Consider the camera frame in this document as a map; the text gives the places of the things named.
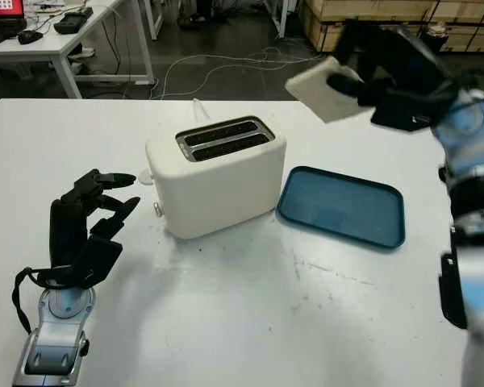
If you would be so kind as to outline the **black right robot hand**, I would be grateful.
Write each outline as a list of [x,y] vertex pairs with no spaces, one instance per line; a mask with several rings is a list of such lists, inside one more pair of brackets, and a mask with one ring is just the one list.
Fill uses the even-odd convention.
[[332,56],[341,69],[327,77],[327,85],[387,118],[431,120],[459,94],[460,86],[449,70],[403,27],[352,21],[344,27]]

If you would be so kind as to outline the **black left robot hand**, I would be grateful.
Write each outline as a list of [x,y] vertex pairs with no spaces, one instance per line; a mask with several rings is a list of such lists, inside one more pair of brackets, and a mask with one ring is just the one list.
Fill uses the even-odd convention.
[[[77,179],[68,193],[52,202],[49,254],[53,268],[73,264],[90,235],[110,240],[120,231],[140,198],[121,202],[104,192],[133,185],[135,180],[131,174],[100,173],[98,169],[92,169]],[[88,229],[87,218],[97,209],[109,210],[113,215]]]

